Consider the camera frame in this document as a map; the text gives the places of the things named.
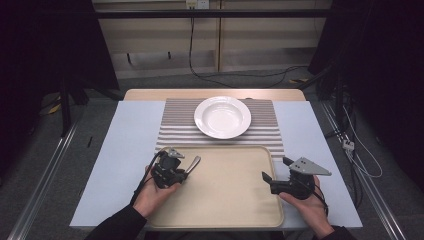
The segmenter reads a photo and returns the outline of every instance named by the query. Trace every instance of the cable connector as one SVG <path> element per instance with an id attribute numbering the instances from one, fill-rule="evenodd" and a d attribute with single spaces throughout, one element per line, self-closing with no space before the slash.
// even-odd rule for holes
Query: cable connector
<path id="1" fill-rule="evenodd" d="M 345 150 L 353 151 L 353 150 L 355 150 L 355 143 L 351 142 L 349 140 L 343 140 L 342 148 L 345 149 Z"/>
<path id="2" fill-rule="evenodd" d="M 186 0 L 187 9 L 196 9 L 197 8 L 197 0 Z"/>

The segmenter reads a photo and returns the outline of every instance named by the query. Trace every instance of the black cable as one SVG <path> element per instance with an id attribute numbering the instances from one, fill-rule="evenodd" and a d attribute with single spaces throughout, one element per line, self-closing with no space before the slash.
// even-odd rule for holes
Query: black cable
<path id="1" fill-rule="evenodd" d="M 312 194 L 314 194 L 315 197 L 317 197 L 322 202 L 322 204 L 324 204 L 325 215 L 328 217 L 328 205 L 325 202 L 324 193 L 322 192 L 321 188 L 318 185 L 315 185 L 315 187 L 318 188 L 322 197 L 318 193 L 316 193 L 315 191 L 313 191 Z"/>
<path id="2" fill-rule="evenodd" d="M 352 180 L 352 185 L 353 185 L 353 202 L 355 205 L 355 208 L 358 209 L 361 204 L 362 204 L 362 200 L 363 200 L 363 189 L 362 189 L 362 185 L 359 182 L 359 177 L 358 174 L 356 173 L 356 171 L 354 171 L 355 165 L 354 163 L 349 159 L 348 154 L 344 151 L 346 158 L 349 160 L 349 164 L 350 164 L 350 176 L 351 176 L 351 180 Z"/>
<path id="3" fill-rule="evenodd" d="M 314 1 L 314 10 L 317 8 L 317 0 Z M 314 18 L 314 28 L 315 28 L 315 35 L 317 37 L 317 40 L 319 41 L 319 36 L 318 36 L 318 30 L 317 30 L 317 24 L 316 24 L 316 20 L 317 18 Z"/>
<path id="4" fill-rule="evenodd" d="M 352 125 L 353 125 L 353 129 L 352 129 L 352 131 L 356 131 L 356 115 L 355 114 L 353 114 L 353 116 L 351 117 L 351 119 L 352 119 Z M 352 135 L 351 135 L 351 140 L 352 140 L 352 142 L 355 142 L 355 138 L 356 138 L 356 136 L 355 136 L 355 134 L 354 134 L 354 132 L 352 132 Z M 355 160 L 355 149 L 354 150 L 352 150 L 352 159 L 353 160 Z M 355 207 L 356 207 L 356 209 L 358 209 L 360 206 L 361 206 L 361 204 L 362 204 L 362 200 L 363 200 L 363 190 L 362 190 L 362 185 L 361 185 L 361 183 L 360 183 L 360 181 L 359 181 L 359 176 L 358 176 L 358 174 L 356 174 L 356 172 L 354 171 L 354 164 L 353 164 L 353 162 L 351 163 L 351 177 L 352 177 L 352 182 L 355 184 L 355 188 L 354 188 L 354 191 L 355 191 Z M 358 184 L 359 184 L 359 191 L 360 191 L 360 193 L 359 193 L 359 199 L 358 199 L 358 193 L 357 193 L 357 188 L 356 188 L 356 181 L 358 181 Z"/>
<path id="5" fill-rule="evenodd" d="M 329 93 L 333 92 L 335 90 L 334 86 L 336 85 L 337 80 L 334 76 L 332 76 L 332 72 L 342 72 L 345 70 L 346 66 L 349 66 L 348 63 L 348 57 L 349 54 L 352 54 L 352 50 L 354 47 L 359 46 L 359 44 L 362 41 L 363 38 L 363 32 L 366 29 L 366 25 L 368 22 L 368 18 L 371 14 L 371 10 L 374 5 L 374 0 L 372 0 L 371 6 L 368 8 L 368 14 L 360 16 L 357 21 L 354 21 L 350 26 L 351 31 L 349 31 L 345 39 L 343 40 L 340 48 L 336 51 L 334 56 L 332 57 L 332 60 L 328 64 L 328 69 L 331 69 L 331 71 L 327 71 L 323 76 L 320 76 L 319 78 L 314 78 L 314 81 L 311 81 L 311 83 L 306 82 L 304 86 L 301 86 L 301 90 L 309 87 L 312 85 L 312 83 L 317 82 L 316 86 L 316 92 L 318 94 L 319 99 L 323 99 L 326 96 L 329 95 Z M 359 34 L 359 40 L 355 41 L 355 36 Z"/>
<path id="6" fill-rule="evenodd" d="M 368 25 L 368 22 L 369 22 L 369 18 L 371 16 L 371 12 L 372 12 L 372 10 L 374 8 L 374 3 L 375 3 L 375 0 L 371 0 L 370 6 L 368 8 L 368 13 L 367 13 L 367 15 L 365 17 L 364 24 L 363 24 L 363 27 L 361 29 L 361 33 L 360 33 L 360 37 L 359 37 L 357 46 L 360 46 L 361 43 L 362 43 L 362 40 L 364 39 L 365 30 L 367 28 L 367 25 Z"/>
<path id="7" fill-rule="evenodd" d="M 131 201 L 130 201 L 130 205 L 131 205 L 131 206 L 132 206 L 132 205 L 134 205 L 134 202 L 135 202 L 135 200 L 137 199 L 138 194 L 141 192 L 141 189 L 143 189 L 143 187 L 144 187 L 144 183 L 151 179 L 151 178 L 149 178 L 149 179 L 146 181 L 147 174 L 149 174 L 150 170 L 152 169 L 153 163 L 155 162 L 156 158 L 157 158 L 158 156 L 163 155 L 164 153 L 165 153 L 165 151 L 159 151 L 159 152 L 158 152 L 158 153 L 156 153 L 156 154 L 155 154 L 155 156 L 153 157 L 152 161 L 151 161 L 151 162 L 150 162 L 150 164 L 149 164 L 149 167 L 147 168 L 146 172 L 144 173 L 143 179 L 141 179 L 140 183 L 138 184 L 137 189 L 134 191 L 134 195 L 132 196 Z"/>
<path id="8" fill-rule="evenodd" d="M 353 114 L 353 98 L 350 95 L 347 95 L 347 97 L 345 98 L 345 95 L 343 94 L 343 106 L 347 109 L 348 115 Z M 342 126 L 338 126 L 338 129 L 324 134 L 324 137 L 328 139 L 337 135 L 341 135 L 349 129 L 349 126 L 349 121 L 347 120 L 347 118 L 345 118 L 342 121 Z"/>
<path id="9" fill-rule="evenodd" d="M 148 181 L 149 181 L 150 179 L 152 179 L 152 178 L 153 178 L 153 177 L 149 177 L 149 178 L 146 180 L 146 182 L 148 182 Z M 146 182 L 145 182 L 145 183 L 146 183 Z"/>
<path id="10" fill-rule="evenodd" d="M 189 66 L 190 66 L 191 73 L 194 76 L 198 77 L 199 79 L 201 79 L 203 81 L 217 83 L 217 84 L 220 84 L 222 86 L 229 87 L 229 88 L 237 88 L 237 87 L 234 87 L 234 86 L 231 86 L 231 85 L 228 85 L 228 84 L 219 82 L 219 81 L 207 79 L 207 78 L 210 78 L 210 77 L 222 77 L 222 76 L 238 76 L 238 77 L 258 77 L 258 78 L 264 78 L 264 77 L 273 77 L 273 76 L 283 75 L 283 78 L 280 81 L 278 81 L 278 82 L 276 82 L 276 83 L 274 83 L 274 84 L 272 84 L 270 86 L 263 87 L 263 88 L 271 88 L 271 87 L 273 87 L 273 86 L 275 86 L 275 85 L 283 82 L 284 79 L 285 79 L 285 77 L 286 77 L 286 74 L 288 72 L 294 71 L 294 70 L 299 69 L 299 68 L 307 68 L 308 67 L 308 66 L 292 66 L 292 67 L 289 67 L 289 68 L 287 68 L 286 70 L 284 70 L 282 72 L 270 73 L 270 74 L 264 74 L 264 75 L 239 74 L 239 73 L 218 73 L 218 74 L 209 74 L 209 75 L 199 75 L 194 70 L 193 65 L 192 65 L 192 57 L 191 57 L 191 55 L 192 55 L 192 51 L 193 51 L 193 35 L 194 35 L 194 18 L 191 18 L 191 34 L 190 34 L 190 48 L 189 48 L 189 54 L 188 54 L 188 56 L 189 56 L 188 57 L 188 61 L 189 61 Z"/>
<path id="11" fill-rule="evenodd" d="M 353 124 L 353 129 L 352 129 L 353 131 L 355 131 L 355 126 L 356 126 L 356 120 L 355 120 L 355 122 Z M 351 136 L 350 139 L 351 139 L 352 142 L 355 142 L 355 134 L 352 133 L 352 136 Z M 352 159 L 355 159 L 355 149 L 352 150 Z M 353 162 L 350 162 L 350 178 L 352 180 L 352 185 L 353 185 L 353 196 L 354 196 L 353 197 L 353 202 L 355 204 L 355 208 L 358 209 L 359 208 L 359 205 L 358 205 L 358 192 L 357 192 L 357 187 L 356 187 L 355 167 L 354 167 Z"/>

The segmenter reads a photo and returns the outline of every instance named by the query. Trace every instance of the striped placemat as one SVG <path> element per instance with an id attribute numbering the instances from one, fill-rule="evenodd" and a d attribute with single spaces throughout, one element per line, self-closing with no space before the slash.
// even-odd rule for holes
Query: striped placemat
<path id="1" fill-rule="evenodd" d="M 282 160 L 283 141 L 272 101 L 240 99 L 250 110 L 250 127 L 238 137 L 215 139 L 201 132 L 194 122 L 194 112 L 203 100 L 166 100 L 155 152 L 164 147 L 184 145 L 262 145 L 270 151 L 274 161 Z"/>

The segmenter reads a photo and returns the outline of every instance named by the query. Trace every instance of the sleeve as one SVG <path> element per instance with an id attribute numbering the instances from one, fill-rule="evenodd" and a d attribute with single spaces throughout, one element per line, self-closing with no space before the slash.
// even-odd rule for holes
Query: sleeve
<path id="1" fill-rule="evenodd" d="M 321 240 L 356 240 L 356 238 L 345 227 L 333 226 L 333 228 L 334 232 Z"/>
<path id="2" fill-rule="evenodd" d="M 92 239 L 135 239 L 147 220 L 128 205 L 107 218 L 85 238 Z"/>

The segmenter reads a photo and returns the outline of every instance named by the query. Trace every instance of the human hand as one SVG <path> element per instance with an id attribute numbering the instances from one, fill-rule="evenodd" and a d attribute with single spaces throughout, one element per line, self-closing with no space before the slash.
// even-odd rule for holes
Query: human hand
<path id="1" fill-rule="evenodd" d="M 315 185 L 319 187 L 319 179 L 314 176 L 314 180 Z M 322 193 L 317 187 L 315 187 L 315 192 L 322 196 Z M 314 231 L 318 239 L 334 232 L 333 227 L 328 222 L 327 215 L 324 210 L 324 204 L 315 195 L 312 194 L 305 200 L 299 200 L 285 192 L 280 193 L 279 196 L 284 201 L 293 205 L 300 212 L 306 224 L 308 224 Z"/>
<path id="2" fill-rule="evenodd" d="M 152 178 L 151 173 L 147 174 L 144 187 L 141 189 L 134 202 L 134 209 L 137 210 L 143 217 L 147 218 L 156 209 L 158 209 L 165 200 L 171 196 L 179 187 L 180 183 L 175 183 L 169 188 L 160 189 Z"/>

